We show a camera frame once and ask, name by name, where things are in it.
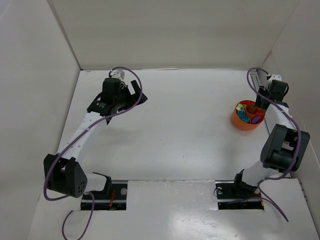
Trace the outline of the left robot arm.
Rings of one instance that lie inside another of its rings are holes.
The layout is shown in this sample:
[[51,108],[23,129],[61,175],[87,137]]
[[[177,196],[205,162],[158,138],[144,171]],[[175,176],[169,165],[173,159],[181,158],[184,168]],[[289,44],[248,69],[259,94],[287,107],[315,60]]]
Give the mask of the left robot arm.
[[44,158],[44,191],[60,193],[63,198],[79,198],[87,192],[109,192],[111,178],[97,172],[86,173],[83,165],[87,151],[111,119],[148,99],[139,78],[131,81],[131,85],[134,93],[122,76],[104,79],[101,93],[88,106],[84,119],[66,146]]

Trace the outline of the brown long lego brick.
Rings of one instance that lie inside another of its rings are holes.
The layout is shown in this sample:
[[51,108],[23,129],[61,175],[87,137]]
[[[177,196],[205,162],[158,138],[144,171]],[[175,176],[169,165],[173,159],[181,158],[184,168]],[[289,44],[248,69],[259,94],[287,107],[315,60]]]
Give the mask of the brown long lego brick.
[[254,115],[258,111],[258,107],[254,103],[252,103],[246,107],[246,110],[249,114]]

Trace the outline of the orange divided round container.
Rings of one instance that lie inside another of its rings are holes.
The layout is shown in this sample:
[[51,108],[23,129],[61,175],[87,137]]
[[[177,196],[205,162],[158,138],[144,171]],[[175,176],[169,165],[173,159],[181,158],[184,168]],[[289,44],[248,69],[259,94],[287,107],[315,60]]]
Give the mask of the orange divided round container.
[[263,109],[255,104],[252,100],[242,100],[235,106],[230,117],[235,128],[242,131],[252,131],[264,121]]

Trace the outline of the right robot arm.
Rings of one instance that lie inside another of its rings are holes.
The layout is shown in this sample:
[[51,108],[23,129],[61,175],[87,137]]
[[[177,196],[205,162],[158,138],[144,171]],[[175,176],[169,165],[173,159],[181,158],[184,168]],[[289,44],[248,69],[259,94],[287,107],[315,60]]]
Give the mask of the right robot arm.
[[262,181],[278,180],[299,168],[310,134],[300,130],[290,115],[289,106],[283,101],[288,91],[286,82],[269,76],[266,83],[257,89],[255,102],[246,104],[242,113],[239,108],[232,113],[232,122],[238,129],[251,130],[266,122],[270,130],[260,159],[235,175],[234,190],[254,192]]

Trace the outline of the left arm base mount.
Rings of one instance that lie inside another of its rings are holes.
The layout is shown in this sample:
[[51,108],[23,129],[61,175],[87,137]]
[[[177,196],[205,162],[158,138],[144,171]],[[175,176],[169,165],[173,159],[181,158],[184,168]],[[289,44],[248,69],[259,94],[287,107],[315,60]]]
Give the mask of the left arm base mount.
[[83,195],[80,209],[95,211],[125,211],[127,209],[127,180],[112,180],[110,176],[93,172],[87,175],[85,190],[90,195]]

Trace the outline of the pale green small lego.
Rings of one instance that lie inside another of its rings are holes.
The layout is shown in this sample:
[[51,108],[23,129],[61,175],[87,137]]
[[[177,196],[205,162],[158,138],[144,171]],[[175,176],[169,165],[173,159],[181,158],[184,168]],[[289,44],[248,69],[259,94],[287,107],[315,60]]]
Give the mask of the pale green small lego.
[[239,104],[236,106],[236,109],[237,109],[237,110],[241,110],[242,107],[243,107],[243,105],[242,105],[241,103],[239,103]]

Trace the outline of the purple printed lego brick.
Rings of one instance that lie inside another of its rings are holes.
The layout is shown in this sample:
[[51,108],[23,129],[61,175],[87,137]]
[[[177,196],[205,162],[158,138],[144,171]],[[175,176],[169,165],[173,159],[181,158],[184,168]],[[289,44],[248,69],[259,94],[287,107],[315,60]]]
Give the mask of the purple printed lego brick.
[[252,123],[253,125],[258,124],[261,119],[262,119],[262,117],[259,116],[259,115],[257,115],[257,116],[255,116],[254,118],[251,119],[251,123]]

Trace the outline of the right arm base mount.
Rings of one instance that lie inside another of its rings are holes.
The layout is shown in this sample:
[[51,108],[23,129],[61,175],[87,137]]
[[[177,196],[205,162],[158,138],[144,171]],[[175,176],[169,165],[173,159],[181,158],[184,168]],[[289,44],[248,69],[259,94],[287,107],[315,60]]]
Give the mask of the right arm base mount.
[[234,180],[217,180],[214,196],[219,210],[264,210],[261,194],[256,185],[242,180],[244,170],[237,173]]

